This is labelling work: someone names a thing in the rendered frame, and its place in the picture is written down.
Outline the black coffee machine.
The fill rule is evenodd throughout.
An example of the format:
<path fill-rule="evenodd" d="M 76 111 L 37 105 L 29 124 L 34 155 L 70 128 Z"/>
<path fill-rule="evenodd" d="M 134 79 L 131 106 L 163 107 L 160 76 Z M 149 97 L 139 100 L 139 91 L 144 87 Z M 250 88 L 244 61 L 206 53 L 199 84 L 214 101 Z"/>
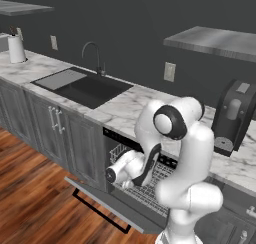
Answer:
<path fill-rule="evenodd" d="M 238 151 L 253 119 L 256 120 L 256 84 L 232 80 L 216 107 L 212 123 L 214 151 L 227 157 Z"/>

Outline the dark curved tap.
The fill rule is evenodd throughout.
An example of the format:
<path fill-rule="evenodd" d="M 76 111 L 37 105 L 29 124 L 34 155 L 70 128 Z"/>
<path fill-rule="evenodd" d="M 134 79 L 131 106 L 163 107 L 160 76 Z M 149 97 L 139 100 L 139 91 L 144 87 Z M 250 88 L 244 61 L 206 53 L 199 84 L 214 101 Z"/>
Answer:
<path fill-rule="evenodd" d="M 83 45 L 83 48 L 82 48 L 82 51 L 81 51 L 81 56 L 84 56 L 86 48 L 90 45 L 94 46 L 95 49 L 96 49 L 96 58 L 97 58 L 96 73 L 99 76 L 105 76 L 106 75 L 106 69 L 101 67 L 100 50 L 99 50 L 99 46 L 95 42 L 89 41 L 89 42 L 85 43 Z"/>

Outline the grey box appliance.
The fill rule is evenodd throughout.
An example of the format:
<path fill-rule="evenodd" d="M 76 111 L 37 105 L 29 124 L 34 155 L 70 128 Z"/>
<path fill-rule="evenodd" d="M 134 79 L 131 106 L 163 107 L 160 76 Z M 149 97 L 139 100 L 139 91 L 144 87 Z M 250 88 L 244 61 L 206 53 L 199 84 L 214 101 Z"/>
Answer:
<path fill-rule="evenodd" d="M 8 34 L 0 33 L 0 53 L 8 50 Z"/>

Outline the grey drawer front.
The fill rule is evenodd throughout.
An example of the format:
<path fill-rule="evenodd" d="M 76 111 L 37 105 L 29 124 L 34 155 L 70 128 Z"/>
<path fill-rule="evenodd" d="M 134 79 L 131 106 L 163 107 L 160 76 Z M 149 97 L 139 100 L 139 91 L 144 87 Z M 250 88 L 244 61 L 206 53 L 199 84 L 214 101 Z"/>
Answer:
<path fill-rule="evenodd" d="M 210 183 L 218 186 L 222 191 L 224 197 L 223 206 L 225 208 L 229 209 L 240 217 L 256 224 L 256 219 L 246 213 L 246 210 L 250 206 L 254 206 L 256 211 L 256 197 L 253 197 L 235 187 L 220 182 L 216 179 L 212 179 Z"/>

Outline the dark sink with drainer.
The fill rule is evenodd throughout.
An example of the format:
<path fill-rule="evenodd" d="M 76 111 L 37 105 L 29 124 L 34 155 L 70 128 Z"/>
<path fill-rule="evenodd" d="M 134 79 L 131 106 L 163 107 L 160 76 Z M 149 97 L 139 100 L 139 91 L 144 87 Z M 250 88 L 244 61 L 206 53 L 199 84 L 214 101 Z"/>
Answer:
<path fill-rule="evenodd" d="M 77 67 L 37 79 L 33 84 L 90 109 L 98 108 L 132 87 Z"/>

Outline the grey wall shelf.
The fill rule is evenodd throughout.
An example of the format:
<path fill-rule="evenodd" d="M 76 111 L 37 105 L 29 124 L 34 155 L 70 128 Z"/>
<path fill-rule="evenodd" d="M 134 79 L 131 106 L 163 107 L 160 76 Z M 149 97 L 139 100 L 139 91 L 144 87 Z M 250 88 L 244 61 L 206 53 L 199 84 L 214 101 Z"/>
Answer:
<path fill-rule="evenodd" d="M 53 10 L 54 8 L 50 6 L 0 0 L 0 15 L 5 16 L 27 15 L 41 12 L 51 12 Z"/>
<path fill-rule="evenodd" d="M 256 34 L 196 26 L 164 39 L 165 46 L 256 63 Z"/>

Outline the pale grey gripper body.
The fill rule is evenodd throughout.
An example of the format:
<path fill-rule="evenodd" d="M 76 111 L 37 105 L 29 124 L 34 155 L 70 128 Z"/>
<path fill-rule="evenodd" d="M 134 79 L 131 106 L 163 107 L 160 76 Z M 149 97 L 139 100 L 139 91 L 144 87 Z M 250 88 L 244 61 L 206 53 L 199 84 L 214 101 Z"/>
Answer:
<path fill-rule="evenodd" d="M 133 183 L 133 181 L 131 179 L 128 179 L 122 183 L 123 189 L 133 188 L 134 186 L 135 186 L 135 184 Z"/>

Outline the black dishwasher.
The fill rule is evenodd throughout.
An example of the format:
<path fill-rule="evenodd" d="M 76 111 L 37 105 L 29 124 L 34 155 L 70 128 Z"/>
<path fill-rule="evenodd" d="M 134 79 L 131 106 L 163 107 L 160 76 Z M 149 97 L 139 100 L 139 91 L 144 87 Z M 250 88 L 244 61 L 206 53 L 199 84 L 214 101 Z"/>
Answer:
<path fill-rule="evenodd" d="M 106 128 L 103 129 L 103 135 L 106 142 L 106 150 L 108 152 L 108 165 L 114 164 L 125 152 L 129 150 L 136 150 L 142 152 L 141 146 L 133 140 L 123 137 Z M 113 184 L 108 184 L 109 192 L 114 191 Z"/>

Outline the grey dishwasher door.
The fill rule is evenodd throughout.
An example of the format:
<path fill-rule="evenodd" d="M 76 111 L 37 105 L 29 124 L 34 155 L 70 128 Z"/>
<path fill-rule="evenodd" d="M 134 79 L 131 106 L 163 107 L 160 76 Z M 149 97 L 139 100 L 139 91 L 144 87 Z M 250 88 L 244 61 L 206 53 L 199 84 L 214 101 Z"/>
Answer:
<path fill-rule="evenodd" d="M 69 177 L 65 177 L 65 180 L 140 233 L 159 234 L 166 226 L 165 217 L 123 191 L 115 189 L 111 193 L 105 193 Z"/>

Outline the grey cupboard door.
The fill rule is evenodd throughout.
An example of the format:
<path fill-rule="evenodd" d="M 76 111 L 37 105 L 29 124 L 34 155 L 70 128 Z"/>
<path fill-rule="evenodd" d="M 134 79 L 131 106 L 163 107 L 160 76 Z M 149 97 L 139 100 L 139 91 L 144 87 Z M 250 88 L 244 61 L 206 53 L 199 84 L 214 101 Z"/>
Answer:
<path fill-rule="evenodd" d="M 106 190 L 105 156 L 102 128 L 94 122 L 63 110 L 62 123 L 69 147 L 69 162 L 73 175 L 101 191 Z"/>
<path fill-rule="evenodd" d="M 0 95 L 10 132 L 32 148 L 38 149 L 23 89 L 0 80 Z"/>
<path fill-rule="evenodd" d="M 195 226 L 195 233 L 203 244 L 238 244 L 243 230 L 248 233 L 243 244 L 256 244 L 256 225 L 225 207 L 206 215 Z"/>
<path fill-rule="evenodd" d="M 32 93 L 27 93 L 27 99 L 30 104 L 30 110 L 33 116 L 34 125 L 40 149 L 42 153 L 59 166 L 68 169 L 68 162 L 63 138 L 59 134 L 57 119 L 55 116 L 55 109 L 57 107 Z M 52 106 L 55 130 L 52 129 L 48 107 Z"/>

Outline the white paper towel roll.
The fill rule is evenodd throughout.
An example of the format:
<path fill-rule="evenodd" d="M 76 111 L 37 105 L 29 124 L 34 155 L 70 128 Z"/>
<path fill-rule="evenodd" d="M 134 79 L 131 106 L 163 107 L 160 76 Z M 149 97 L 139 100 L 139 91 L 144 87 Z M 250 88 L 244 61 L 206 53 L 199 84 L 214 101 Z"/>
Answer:
<path fill-rule="evenodd" d="M 22 40 L 19 36 L 8 37 L 8 47 L 10 62 L 13 64 L 22 63 L 26 61 L 25 50 L 23 47 Z"/>

